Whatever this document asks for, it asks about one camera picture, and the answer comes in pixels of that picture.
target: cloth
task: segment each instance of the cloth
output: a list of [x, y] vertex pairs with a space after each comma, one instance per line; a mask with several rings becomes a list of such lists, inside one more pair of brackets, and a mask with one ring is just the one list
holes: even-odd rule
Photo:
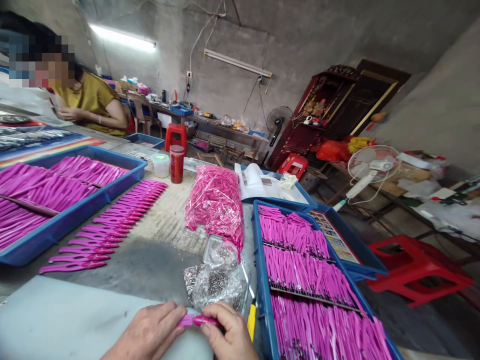
[[[83, 73], [83, 82], [79, 89], [55, 87], [53, 90], [63, 99], [67, 108], [79, 108], [107, 118], [110, 117], [110, 114], [105, 109], [106, 106], [113, 99], [120, 100], [115, 90], [101, 78], [88, 71]], [[125, 130], [113, 129], [97, 123], [88, 122], [79, 125], [117, 137], [124, 137], [126, 134]]]

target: black electric fan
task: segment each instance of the black electric fan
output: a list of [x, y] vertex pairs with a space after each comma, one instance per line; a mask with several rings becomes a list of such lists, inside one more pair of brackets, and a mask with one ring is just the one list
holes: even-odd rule
[[270, 150], [272, 150], [272, 146], [279, 137], [280, 131], [282, 130], [282, 125], [285, 121], [288, 121], [292, 115], [292, 110], [290, 110], [288, 106], [278, 106], [268, 114], [268, 117], [266, 118], [266, 126], [270, 134], [273, 134], [273, 136], [271, 137], [268, 151], [263, 157], [261, 166], [264, 166], [265, 160], [269, 156]]

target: fluorescent light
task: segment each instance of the fluorescent light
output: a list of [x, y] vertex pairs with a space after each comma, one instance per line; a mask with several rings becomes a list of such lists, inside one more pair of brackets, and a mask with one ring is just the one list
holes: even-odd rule
[[263, 70], [259, 67], [247, 64], [246, 62], [234, 59], [232, 57], [222, 55], [222, 54], [220, 54], [218, 52], [215, 52], [215, 51], [205, 49], [205, 55], [207, 55], [208, 57], [223, 61], [224, 63], [231, 64], [231, 65], [234, 65], [236, 67], [248, 70], [252, 73], [262, 75], [262, 76], [267, 77], [267, 78], [272, 77], [272, 73], [270, 71]]
[[124, 33], [108, 29], [106, 27], [92, 24], [89, 25], [94, 32], [96, 32], [98, 35], [105, 39], [149, 53], [153, 53], [155, 51], [156, 44], [152, 41], [146, 41], [138, 37], [126, 35]]

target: gray wall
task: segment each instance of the gray wall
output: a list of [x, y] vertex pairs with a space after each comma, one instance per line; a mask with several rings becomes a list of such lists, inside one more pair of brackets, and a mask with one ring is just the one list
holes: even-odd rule
[[[197, 0], [214, 11], [217, 0]], [[136, 76], [160, 93], [183, 97], [192, 45], [209, 18], [187, 0], [81, 0], [89, 21], [156, 40], [154, 54], [131, 51], [91, 34], [72, 0], [4, 0], [3, 8], [67, 35], [77, 57], [99, 64], [114, 78]], [[356, 66], [361, 59], [412, 74], [399, 101], [413, 88], [480, 13], [477, 0], [226, 0], [208, 48], [272, 71], [263, 95], [265, 115], [280, 105], [294, 108], [310, 77], [333, 64]], [[192, 54], [189, 101], [217, 116], [239, 118], [257, 76], [203, 55], [212, 24]], [[258, 128], [264, 115], [255, 90], [246, 116]]]
[[400, 150], [448, 158], [453, 179], [480, 173], [479, 39], [480, 18], [375, 131]]

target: yellow handle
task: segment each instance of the yellow handle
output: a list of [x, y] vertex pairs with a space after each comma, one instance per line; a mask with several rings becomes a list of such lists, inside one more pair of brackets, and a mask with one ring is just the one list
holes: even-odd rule
[[250, 334], [251, 342], [254, 342], [254, 334], [255, 334], [255, 322], [257, 321], [257, 307], [255, 305], [250, 305], [250, 314], [248, 314], [248, 322], [246, 326], [248, 328], [248, 333]]

